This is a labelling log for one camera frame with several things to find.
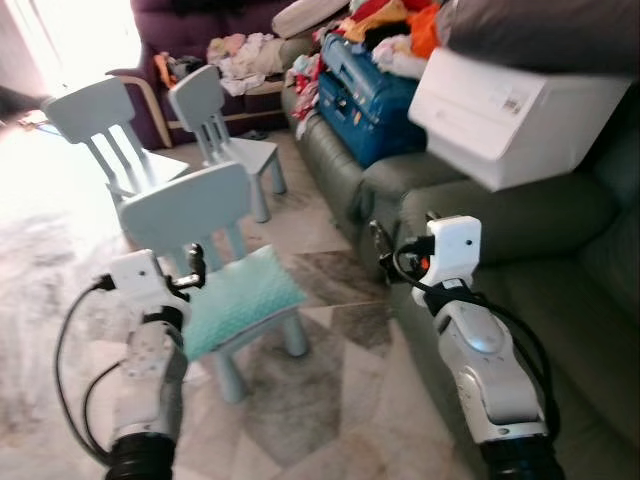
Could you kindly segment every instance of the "green leather sofa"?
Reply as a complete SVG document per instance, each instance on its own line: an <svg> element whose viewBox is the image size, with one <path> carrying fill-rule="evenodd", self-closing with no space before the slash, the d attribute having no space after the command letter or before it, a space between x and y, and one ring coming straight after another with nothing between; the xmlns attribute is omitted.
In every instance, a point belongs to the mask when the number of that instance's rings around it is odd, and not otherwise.
<svg viewBox="0 0 640 480"><path fill-rule="evenodd" d="M295 93L283 91L285 111L294 102ZM527 321L548 350L562 415L555 446L568 479L640 478L638 103L634 86L574 173L496 193L427 153L363 171L319 116L298 142L338 227L372 273L371 218L396 241L423 233L428 211L482 221L474 289ZM406 285L392 286L391 306L456 454L485 478L429 313Z"/></svg>

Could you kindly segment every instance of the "cable connector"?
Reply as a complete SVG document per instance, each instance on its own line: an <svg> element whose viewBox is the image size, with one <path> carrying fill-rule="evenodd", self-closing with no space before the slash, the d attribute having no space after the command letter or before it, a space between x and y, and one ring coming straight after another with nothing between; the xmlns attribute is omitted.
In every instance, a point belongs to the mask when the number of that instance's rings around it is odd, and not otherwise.
<svg viewBox="0 0 640 480"><path fill-rule="evenodd" d="M113 283L113 278L108 273L101 275L93 284L93 290L104 290L109 292L116 289L116 284Z"/></svg>

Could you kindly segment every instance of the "sofa armrest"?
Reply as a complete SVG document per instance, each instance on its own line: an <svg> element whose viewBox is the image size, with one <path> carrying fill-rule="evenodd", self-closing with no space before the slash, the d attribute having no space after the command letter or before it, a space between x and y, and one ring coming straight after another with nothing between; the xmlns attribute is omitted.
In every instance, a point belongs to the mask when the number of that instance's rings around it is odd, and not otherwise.
<svg viewBox="0 0 640 480"><path fill-rule="evenodd" d="M471 180L422 188L406 196L400 216L412 235L424 234L429 211L478 218L488 264L573 251L605 229L617 206L592 177L573 173L498 192Z"/></svg>
<svg viewBox="0 0 640 480"><path fill-rule="evenodd" d="M363 186L376 195L399 200L421 187L462 180L466 177L428 152L394 155L364 171Z"/></svg>
<svg viewBox="0 0 640 480"><path fill-rule="evenodd" d="M137 68L117 68L107 74L120 78L127 89L135 111L131 126L142 145L149 150L171 148L173 143L160 107L160 79L151 57L143 55Z"/></svg>
<svg viewBox="0 0 640 480"><path fill-rule="evenodd" d="M282 67L286 72L291 68L293 62L300 55L308 55L313 47L313 40L311 35L308 37L296 37L289 38L284 41L280 47L280 60L282 61Z"/></svg>

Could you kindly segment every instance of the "gray pillow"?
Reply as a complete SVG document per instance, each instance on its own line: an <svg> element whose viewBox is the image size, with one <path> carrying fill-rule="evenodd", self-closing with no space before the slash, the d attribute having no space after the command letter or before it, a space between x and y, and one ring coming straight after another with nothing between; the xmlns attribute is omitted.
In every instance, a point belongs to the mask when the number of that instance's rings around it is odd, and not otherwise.
<svg viewBox="0 0 640 480"><path fill-rule="evenodd" d="M450 0L440 40L480 60L545 72L637 75L639 0Z"/></svg>

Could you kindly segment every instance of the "purple sofa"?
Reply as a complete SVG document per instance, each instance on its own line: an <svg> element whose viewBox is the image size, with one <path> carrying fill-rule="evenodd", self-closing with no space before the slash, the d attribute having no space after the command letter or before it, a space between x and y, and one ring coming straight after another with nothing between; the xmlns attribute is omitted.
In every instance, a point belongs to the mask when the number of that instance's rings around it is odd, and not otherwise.
<svg viewBox="0 0 640 480"><path fill-rule="evenodd" d="M108 72L122 79L135 108L133 129L145 148L170 148L191 142L169 105L168 90L161 82L153 56L167 51L175 58L193 55L206 61L212 38L233 33L269 33L275 14L293 0L243 0L237 11L211 11L179 16L171 0L131 0L131 8L142 41L142 55L135 69ZM285 128L280 103L281 81L267 81L241 97L225 93L222 113L232 135L252 128Z"/></svg>

